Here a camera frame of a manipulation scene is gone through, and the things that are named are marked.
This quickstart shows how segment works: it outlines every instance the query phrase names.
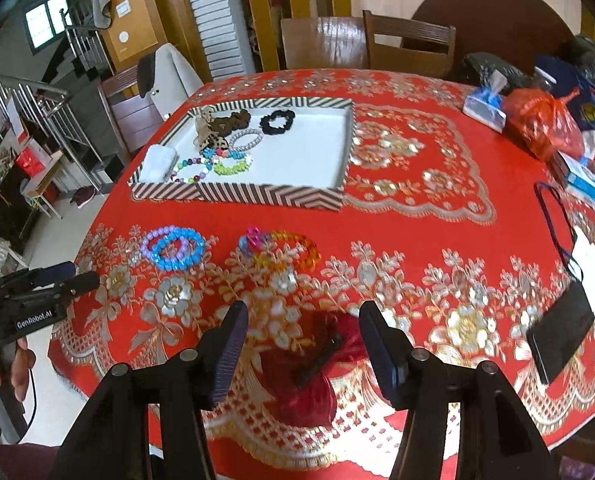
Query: human hand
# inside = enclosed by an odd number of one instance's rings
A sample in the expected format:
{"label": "human hand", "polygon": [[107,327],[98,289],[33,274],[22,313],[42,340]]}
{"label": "human hand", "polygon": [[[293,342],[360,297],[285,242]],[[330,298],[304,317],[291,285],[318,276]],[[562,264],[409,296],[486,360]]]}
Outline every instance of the human hand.
{"label": "human hand", "polygon": [[28,342],[25,337],[18,339],[18,348],[15,354],[15,360],[10,367],[10,382],[15,390],[16,399],[21,402],[26,398],[28,391],[28,371],[35,366],[37,360],[32,350],[28,349]]}

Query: towel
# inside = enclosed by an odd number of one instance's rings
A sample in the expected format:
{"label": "towel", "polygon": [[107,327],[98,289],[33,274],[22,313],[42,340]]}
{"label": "towel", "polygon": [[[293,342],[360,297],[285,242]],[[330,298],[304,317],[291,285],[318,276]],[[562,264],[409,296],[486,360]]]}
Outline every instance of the towel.
{"label": "towel", "polygon": [[162,118],[168,119],[203,83],[193,66],[170,43],[163,44],[137,63],[140,95],[151,99]]}
{"label": "towel", "polygon": [[154,144],[146,152],[140,182],[166,182],[177,161],[178,155],[174,148]]}
{"label": "towel", "polygon": [[93,8],[93,24],[98,28],[110,27],[110,0],[90,0]]}

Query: striped tray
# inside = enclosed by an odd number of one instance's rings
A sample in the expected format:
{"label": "striped tray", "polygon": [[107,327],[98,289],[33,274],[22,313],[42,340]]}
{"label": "striped tray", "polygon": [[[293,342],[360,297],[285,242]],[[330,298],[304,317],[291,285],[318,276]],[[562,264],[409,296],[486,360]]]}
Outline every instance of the striped tray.
{"label": "striped tray", "polygon": [[[285,97],[228,101],[211,105],[215,112],[230,112],[252,108],[291,108],[299,116],[299,108],[348,109],[353,127],[348,131],[343,148],[344,164],[340,166],[336,185],[332,187],[278,186],[275,184],[242,184],[239,182],[140,183],[140,165],[130,177],[135,200],[202,200],[205,202],[240,202],[267,205],[284,205],[337,211],[343,202],[346,179],[356,121],[351,99],[322,97]],[[191,108],[164,136],[160,144],[166,146],[189,121],[199,115],[202,107]]]}

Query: person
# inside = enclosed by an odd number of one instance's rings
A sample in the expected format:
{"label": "person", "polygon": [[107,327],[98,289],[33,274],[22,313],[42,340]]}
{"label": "person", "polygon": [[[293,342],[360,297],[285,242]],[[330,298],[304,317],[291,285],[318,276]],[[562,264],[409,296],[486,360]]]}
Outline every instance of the person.
{"label": "person", "polygon": [[[10,369],[10,382],[19,402],[26,398],[30,370],[36,360],[34,352],[28,348],[26,338],[19,339],[18,350]],[[56,447],[36,444],[0,445],[0,468],[8,480],[46,480],[53,468],[57,451]]]}

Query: white cloth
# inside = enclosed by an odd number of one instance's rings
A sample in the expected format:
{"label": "white cloth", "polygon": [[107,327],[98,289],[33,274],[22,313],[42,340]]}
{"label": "white cloth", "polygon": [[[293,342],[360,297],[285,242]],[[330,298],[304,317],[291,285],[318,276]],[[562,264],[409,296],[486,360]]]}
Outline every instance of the white cloth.
{"label": "white cloth", "polygon": [[203,85],[191,64],[170,43],[155,52],[152,102],[165,120]]}
{"label": "white cloth", "polygon": [[177,158],[178,154],[175,148],[161,146],[160,144],[150,146],[144,158],[139,181],[166,182]]}
{"label": "white cloth", "polygon": [[90,0],[93,8],[93,24],[98,28],[109,28],[110,0]]}

